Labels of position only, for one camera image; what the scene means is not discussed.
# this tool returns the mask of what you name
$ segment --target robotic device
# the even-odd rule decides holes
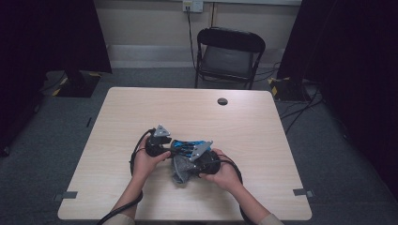
[[[221,166],[220,159],[216,153],[210,151],[210,145],[213,142],[182,142],[173,140],[170,148],[165,148],[163,145],[170,143],[172,140],[169,138],[169,131],[162,125],[158,125],[157,128],[152,128],[148,132],[151,135],[146,139],[145,150],[150,156],[156,157],[166,151],[170,151],[172,153],[170,158],[184,157],[187,159],[179,161],[185,164],[182,167],[185,170],[190,170],[190,173],[214,174],[219,171]]]

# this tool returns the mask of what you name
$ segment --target white wall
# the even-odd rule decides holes
[[[147,46],[154,53],[155,47],[159,47],[159,51],[163,51],[165,47],[167,51],[170,51],[170,47],[176,47],[179,51],[185,48],[189,53],[188,18],[187,14],[182,12],[180,1],[97,0],[95,3],[102,33],[108,45],[139,47],[140,49]],[[228,3],[216,3],[214,6],[214,26],[254,32],[267,43],[264,57],[266,63],[273,64],[282,58],[299,6]],[[194,48],[196,48],[197,33],[210,26],[212,11],[213,4],[204,3],[203,13],[191,13]],[[119,55],[122,52],[121,49],[116,49],[117,51],[110,52],[111,61],[114,57],[119,57],[117,60],[122,60],[121,58],[124,57]]]

